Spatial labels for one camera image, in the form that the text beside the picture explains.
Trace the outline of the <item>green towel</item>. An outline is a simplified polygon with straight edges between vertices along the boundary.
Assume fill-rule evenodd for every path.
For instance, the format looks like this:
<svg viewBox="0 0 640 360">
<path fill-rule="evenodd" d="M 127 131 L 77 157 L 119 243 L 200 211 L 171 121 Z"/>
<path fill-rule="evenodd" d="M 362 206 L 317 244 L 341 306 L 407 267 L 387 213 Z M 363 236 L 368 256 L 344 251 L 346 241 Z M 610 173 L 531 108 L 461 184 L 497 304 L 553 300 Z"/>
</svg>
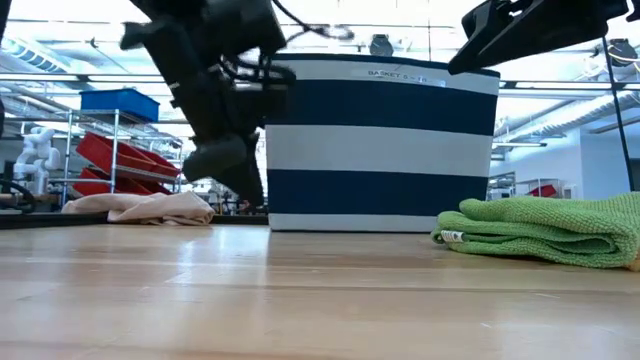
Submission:
<svg viewBox="0 0 640 360">
<path fill-rule="evenodd" d="M 603 200 L 467 199 L 437 216 L 431 238 L 465 254 L 627 268 L 640 257 L 640 192 Z"/>
</svg>

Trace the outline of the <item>black round overhead fixture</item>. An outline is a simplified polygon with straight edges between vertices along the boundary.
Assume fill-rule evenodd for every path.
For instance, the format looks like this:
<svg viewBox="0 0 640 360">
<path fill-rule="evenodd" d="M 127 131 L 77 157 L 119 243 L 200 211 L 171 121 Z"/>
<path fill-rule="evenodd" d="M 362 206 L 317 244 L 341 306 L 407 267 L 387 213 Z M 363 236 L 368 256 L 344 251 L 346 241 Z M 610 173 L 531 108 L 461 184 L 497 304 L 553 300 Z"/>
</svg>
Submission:
<svg viewBox="0 0 640 360">
<path fill-rule="evenodd" d="M 607 51 L 613 67 L 627 67 L 640 62 L 640 55 L 626 38 L 611 39 Z"/>
<path fill-rule="evenodd" d="M 374 34 L 369 45 L 369 53 L 372 56 L 392 57 L 394 47 L 387 34 Z"/>
</svg>

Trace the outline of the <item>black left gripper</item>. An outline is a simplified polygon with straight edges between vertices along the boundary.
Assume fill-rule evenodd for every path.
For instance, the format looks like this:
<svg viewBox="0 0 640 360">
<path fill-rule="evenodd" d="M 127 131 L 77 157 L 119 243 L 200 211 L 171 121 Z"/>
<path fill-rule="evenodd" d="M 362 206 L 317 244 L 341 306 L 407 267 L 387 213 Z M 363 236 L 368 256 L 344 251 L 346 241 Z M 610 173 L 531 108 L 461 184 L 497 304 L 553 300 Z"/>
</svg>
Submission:
<svg viewBox="0 0 640 360">
<path fill-rule="evenodd" d="M 170 20 L 127 22 L 121 39 L 126 50 L 144 47 L 165 83 L 173 104 L 194 131 L 196 150 L 184 161 L 187 180 L 210 177 L 253 206 L 264 204 L 256 160 L 258 116 L 243 114 L 247 105 L 220 65 L 221 53 L 185 26 Z"/>
</svg>

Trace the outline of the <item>pink towel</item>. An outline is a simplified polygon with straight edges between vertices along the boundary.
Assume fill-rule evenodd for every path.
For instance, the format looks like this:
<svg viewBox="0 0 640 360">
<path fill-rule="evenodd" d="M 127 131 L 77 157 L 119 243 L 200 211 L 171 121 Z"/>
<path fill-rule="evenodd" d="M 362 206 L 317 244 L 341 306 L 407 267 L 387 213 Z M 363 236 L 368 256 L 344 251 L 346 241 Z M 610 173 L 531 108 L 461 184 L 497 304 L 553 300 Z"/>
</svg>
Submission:
<svg viewBox="0 0 640 360">
<path fill-rule="evenodd" d="M 166 195 L 104 193 L 69 201 L 63 214 L 106 213 L 110 223 L 207 226 L 215 210 L 193 192 Z"/>
</svg>

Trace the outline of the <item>metal shelf rack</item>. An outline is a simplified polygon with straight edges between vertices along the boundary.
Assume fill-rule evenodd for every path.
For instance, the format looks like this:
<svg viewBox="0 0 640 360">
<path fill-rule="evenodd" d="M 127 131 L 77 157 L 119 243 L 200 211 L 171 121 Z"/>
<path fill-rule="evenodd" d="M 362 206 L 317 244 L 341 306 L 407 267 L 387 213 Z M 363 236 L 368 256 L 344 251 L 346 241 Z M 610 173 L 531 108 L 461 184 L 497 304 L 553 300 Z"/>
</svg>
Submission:
<svg viewBox="0 0 640 360">
<path fill-rule="evenodd" d="M 528 192 L 540 185 L 551 184 L 557 190 L 557 199 L 575 197 L 576 186 L 558 178 L 518 179 L 515 172 L 503 173 L 489 177 L 486 193 L 487 200 L 529 196 Z"/>
<path fill-rule="evenodd" d="M 81 194 L 74 190 L 72 185 L 76 182 L 85 182 L 85 179 L 80 178 L 80 173 L 85 167 L 99 169 L 76 152 L 77 145 L 89 132 L 112 139 L 114 144 L 123 142 L 155 152 L 180 170 L 180 174 L 176 178 L 153 176 L 151 173 L 134 169 L 117 168 L 116 162 L 113 162 L 110 173 L 99 169 L 110 177 L 111 191 L 109 193 L 116 193 L 115 185 L 118 176 L 157 182 L 164 187 L 170 184 L 174 192 L 181 189 L 183 141 L 179 138 L 160 132 L 152 124 L 134 115 L 121 113 L 119 110 L 106 112 L 68 110 L 63 121 L 67 125 L 63 172 L 59 178 L 51 178 L 49 180 L 51 184 L 60 184 L 62 186 L 62 204 L 68 201 L 70 193 L 76 193 L 76 195 L 82 197 Z"/>
</svg>

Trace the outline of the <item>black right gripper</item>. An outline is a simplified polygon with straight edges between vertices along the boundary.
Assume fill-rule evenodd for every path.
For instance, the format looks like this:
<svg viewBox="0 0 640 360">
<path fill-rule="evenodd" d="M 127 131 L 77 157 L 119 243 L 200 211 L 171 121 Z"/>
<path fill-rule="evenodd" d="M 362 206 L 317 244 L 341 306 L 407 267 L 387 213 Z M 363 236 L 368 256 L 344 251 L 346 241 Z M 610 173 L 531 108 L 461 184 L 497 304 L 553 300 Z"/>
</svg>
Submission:
<svg viewBox="0 0 640 360">
<path fill-rule="evenodd" d="M 467 42 L 448 63 L 452 75 L 563 46 L 558 0 L 485 0 L 462 17 Z M 608 21 L 629 12 L 627 0 L 569 0 L 571 43 L 604 36 Z"/>
</svg>

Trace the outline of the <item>thin black pole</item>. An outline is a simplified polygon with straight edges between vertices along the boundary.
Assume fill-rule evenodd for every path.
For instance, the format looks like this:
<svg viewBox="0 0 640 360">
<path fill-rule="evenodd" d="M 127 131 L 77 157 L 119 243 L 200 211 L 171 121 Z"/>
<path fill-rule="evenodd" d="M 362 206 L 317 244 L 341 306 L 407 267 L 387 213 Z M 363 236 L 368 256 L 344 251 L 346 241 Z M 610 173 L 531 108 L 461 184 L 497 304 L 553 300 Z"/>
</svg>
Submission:
<svg viewBox="0 0 640 360">
<path fill-rule="evenodd" d="M 602 46 L 603 46 L 603 52 L 604 52 L 604 56 L 605 56 L 605 60 L 606 60 L 606 64 L 607 64 L 607 71 L 608 71 L 608 74 L 609 74 L 609 83 L 610 83 L 610 87 L 611 87 L 611 94 L 612 94 L 612 97 L 613 97 L 613 103 L 614 103 L 614 108 L 615 108 L 617 129 L 618 129 L 618 133 L 619 133 L 619 137 L 620 137 L 620 141 L 621 141 L 621 147 L 622 147 L 624 162 L 625 162 L 625 166 L 626 166 L 626 172 L 627 172 L 627 177 L 628 177 L 628 182 L 629 182 L 629 188 L 630 188 L 630 191 L 633 191 L 633 190 L 635 190 L 634 177 L 633 177 L 631 161 L 630 161 L 630 157 L 629 157 L 629 151 L 628 151 L 626 136 L 625 136 L 623 123 L 622 123 L 620 103 L 619 103 L 619 98 L 618 98 L 618 95 L 617 95 L 617 87 L 616 87 L 615 77 L 614 77 L 614 73 L 613 73 L 613 64 L 612 64 L 611 56 L 610 56 L 609 51 L 608 51 L 608 44 L 607 44 L 607 40 L 606 40 L 605 36 L 601 37 L 601 43 L 602 43 Z"/>
</svg>

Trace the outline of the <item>navy white striped fabric basket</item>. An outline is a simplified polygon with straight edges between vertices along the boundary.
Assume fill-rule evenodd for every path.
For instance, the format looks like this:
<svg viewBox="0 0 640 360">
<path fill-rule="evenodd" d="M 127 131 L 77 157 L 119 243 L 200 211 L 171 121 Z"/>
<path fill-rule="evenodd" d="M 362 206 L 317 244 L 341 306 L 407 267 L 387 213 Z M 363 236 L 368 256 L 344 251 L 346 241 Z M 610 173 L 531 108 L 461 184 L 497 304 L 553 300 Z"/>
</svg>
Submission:
<svg viewBox="0 0 640 360">
<path fill-rule="evenodd" d="M 428 233 L 485 197 L 498 72 L 357 54 L 275 63 L 297 81 L 265 129 L 273 230 Z"/>
</svg>

